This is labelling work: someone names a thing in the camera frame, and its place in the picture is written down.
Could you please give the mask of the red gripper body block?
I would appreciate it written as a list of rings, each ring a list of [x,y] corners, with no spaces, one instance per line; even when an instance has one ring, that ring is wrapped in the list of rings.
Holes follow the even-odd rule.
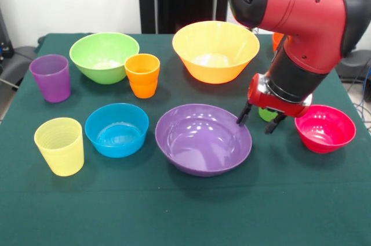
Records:
[[[313,95],[308,95],[303,102],[292,103],[275,95],[266,84],[267,77],[255,74],[248,89],[248,103],[267,108],[289,117],[302,117],[312,104]]]

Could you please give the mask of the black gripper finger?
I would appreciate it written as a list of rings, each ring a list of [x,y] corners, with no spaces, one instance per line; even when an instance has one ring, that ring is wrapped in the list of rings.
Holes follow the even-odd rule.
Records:
[[[242,110],[242,112],[240,113],[236,123],[238,125],[244,125],[246,120],[249,118],[249,113],[252,109],[252,104],[250,104],[249,102],[247,102]]]
[[[269,124],[266,126],[264,133],[265,134],[272,134],[275,128],[279,125],[281,121],[286,118],[285,114],[278,114]]]

